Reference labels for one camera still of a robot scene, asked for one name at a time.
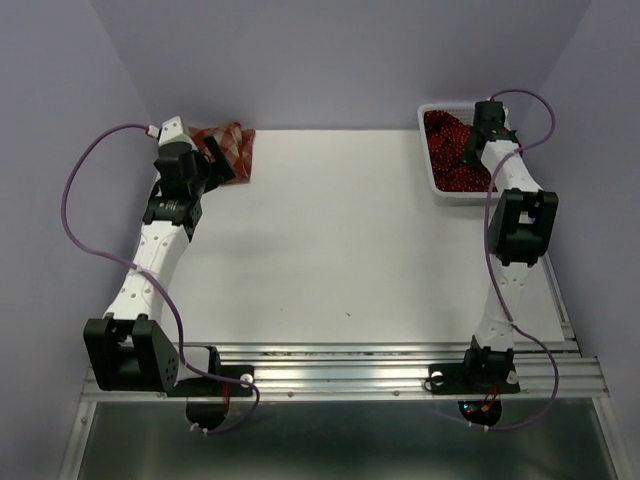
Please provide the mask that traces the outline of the red plaid skirt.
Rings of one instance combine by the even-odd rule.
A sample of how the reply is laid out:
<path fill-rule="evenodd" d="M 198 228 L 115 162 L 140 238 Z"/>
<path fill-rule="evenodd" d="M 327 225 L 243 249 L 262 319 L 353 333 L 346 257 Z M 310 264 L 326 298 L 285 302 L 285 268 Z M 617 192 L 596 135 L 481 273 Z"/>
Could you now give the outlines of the red plaid skirt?
<path fill-rule="evenodd" d="M 204 138 L 211 136 L 216 140 L 236 174 L 226 185 L 245 184 L 250 181 L 256 137 L 254 129 L 244 128 L 239 122 L 230 122 L 218 127 L 190 127 L 189 134 L 194 143 L 210 158 L 213 158 L 213 153 L 205 145 Z"/>

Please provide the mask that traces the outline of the red polka dot skirt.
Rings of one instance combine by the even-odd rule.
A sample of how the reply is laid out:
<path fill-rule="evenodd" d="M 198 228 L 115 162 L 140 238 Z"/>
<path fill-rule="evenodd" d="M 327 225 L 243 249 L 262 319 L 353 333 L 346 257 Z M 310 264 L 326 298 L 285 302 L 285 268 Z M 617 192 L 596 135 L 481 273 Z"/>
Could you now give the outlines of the red polka dot skirt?
<path fill-rule="evenodd" d="M 495 192 L 497 162 L 520 147 L 500 101 L 476 103 L 469 121 L 431 108 L 422 114 L 422 125 L 435 187 L 446 193 Z"/>

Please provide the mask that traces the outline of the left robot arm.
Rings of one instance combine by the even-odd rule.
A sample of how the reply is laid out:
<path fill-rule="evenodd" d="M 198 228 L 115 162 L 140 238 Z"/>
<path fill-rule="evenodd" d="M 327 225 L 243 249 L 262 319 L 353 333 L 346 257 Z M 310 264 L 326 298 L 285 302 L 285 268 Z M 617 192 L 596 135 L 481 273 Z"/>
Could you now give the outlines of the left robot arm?
<path fill-rule="evenodd" d="M 202 217 L 201 199 L 233 175 L 216 166 L 185 133 L 162 128 L 154 162 L 158 179 L 143 214 L 138 246 L 119 293 L 83 339 L 100 389 L 170 392 L 184 353 L 160 323 L 174 310 L 169 286 Z"/>

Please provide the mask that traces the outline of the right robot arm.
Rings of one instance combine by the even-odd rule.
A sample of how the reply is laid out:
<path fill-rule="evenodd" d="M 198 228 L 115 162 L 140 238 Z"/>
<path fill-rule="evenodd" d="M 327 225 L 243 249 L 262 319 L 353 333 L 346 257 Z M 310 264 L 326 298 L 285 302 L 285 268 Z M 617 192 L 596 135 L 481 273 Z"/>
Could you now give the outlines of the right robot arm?
<path fill-rule="evenodd" d="M 485 207 L 483 245 L 490 287 L 460 378 L 472 390 L 517 393 L 515 314 L 531 270 L 547 252 L 559 199 L 533 179 L 499 101 L 475 105 L 464 158 L 486 167 L 491 174 L 487 195 L 497 192 L 499 199 L 494 207 Z"/>

